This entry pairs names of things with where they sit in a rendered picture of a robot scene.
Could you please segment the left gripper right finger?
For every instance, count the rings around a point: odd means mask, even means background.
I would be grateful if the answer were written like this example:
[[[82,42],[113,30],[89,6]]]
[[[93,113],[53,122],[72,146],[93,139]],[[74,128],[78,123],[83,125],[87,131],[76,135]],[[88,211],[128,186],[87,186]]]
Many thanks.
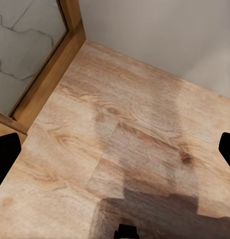
[[[230,133],[223,132],[220,139],[219,151],[230,166]]]

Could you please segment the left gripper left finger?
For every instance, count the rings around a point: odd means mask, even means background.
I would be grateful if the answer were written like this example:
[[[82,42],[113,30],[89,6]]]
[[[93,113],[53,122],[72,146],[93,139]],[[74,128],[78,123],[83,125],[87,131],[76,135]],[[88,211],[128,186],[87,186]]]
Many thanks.
[[[16,132],[0,136],[0,185],[21,152]]]

